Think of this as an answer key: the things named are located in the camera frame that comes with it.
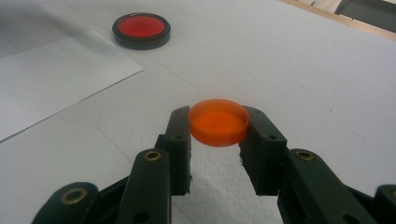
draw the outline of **paper sheet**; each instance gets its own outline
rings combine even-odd
[[[0,141],[137,72],[94,31],[0,60]]]

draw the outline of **orange disc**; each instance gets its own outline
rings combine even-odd
[[[227,147],[245,138],[248,112],[229,100],[206,100],[194,105],[189,113],[191,134],[212,147]]]

